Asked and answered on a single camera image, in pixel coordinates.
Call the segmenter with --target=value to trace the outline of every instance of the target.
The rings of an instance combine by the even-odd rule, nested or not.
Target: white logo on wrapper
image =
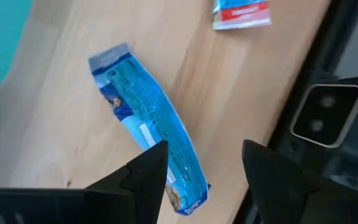
[[[201,203],[201,200],[198,199],[195,203],[193,203],[190,207],[185,209],[185,213],[189,215],[196,207],[198,207]]]
[[[259,10],[259,7],[255,6],[255,7],[249,8],[249,9],[234,10],[231,14],[233,16],[238,16],[238,15],[243,15],[243,14],[247,14],[247,13],[251,13],[251,12],[256,12],[258,10]]]

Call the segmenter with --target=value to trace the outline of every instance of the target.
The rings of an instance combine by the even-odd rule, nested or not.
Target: wooden table
[[[269,140],[328,3],[272,0],[272,26],[218,32],[210,0],[35,0],[0,85],[0,186],[82,188],[141,153],[87,63],[128,42],[212,184],[190,217],[165,197],[159,223],[230,223],[247,190],[242,140]]]

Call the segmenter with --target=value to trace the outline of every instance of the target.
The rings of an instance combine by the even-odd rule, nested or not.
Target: red and white packet
[[[222,9],[225,0],[214,0],[213,29],[239,29],[266,26],[272,23],[267,1],[243,0],[236,7]]]

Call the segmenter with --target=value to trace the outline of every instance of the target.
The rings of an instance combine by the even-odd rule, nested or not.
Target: black robotic mount
[[[301,146],[301,159],[244,141],[244,169],[260,219],[358,223],[358,78],[310,85],[288,127],[282,143]]]
[[[162,141],[86,189],[0,189],[0,223],[156,223],[167,161]]]

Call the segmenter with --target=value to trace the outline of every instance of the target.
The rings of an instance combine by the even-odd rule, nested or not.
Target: blue snack wrapper
[[[160,85],[127,44],[88,62],[100,92],[142,149],[168,141],[165,190],[175,211],[190,215],[207,201],[209,187],[188,133]]]

